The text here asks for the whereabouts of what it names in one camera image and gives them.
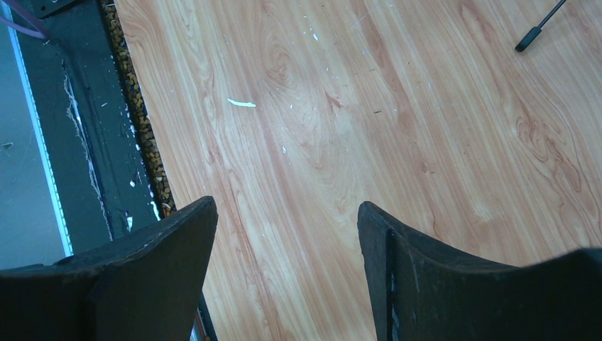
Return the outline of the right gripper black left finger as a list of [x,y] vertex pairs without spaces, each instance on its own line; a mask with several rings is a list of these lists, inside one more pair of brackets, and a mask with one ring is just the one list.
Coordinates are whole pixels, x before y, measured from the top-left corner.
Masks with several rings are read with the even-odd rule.
[[1,272],[2,340],[188,340],[217,230],[202,197],[125,237]]

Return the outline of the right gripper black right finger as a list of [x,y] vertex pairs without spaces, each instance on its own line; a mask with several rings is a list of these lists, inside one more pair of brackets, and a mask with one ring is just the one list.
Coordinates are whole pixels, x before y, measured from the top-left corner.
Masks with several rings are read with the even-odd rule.
[[600,340],[601,250],[516,267],[466,253],[372,202],[357,227],[379,340]]

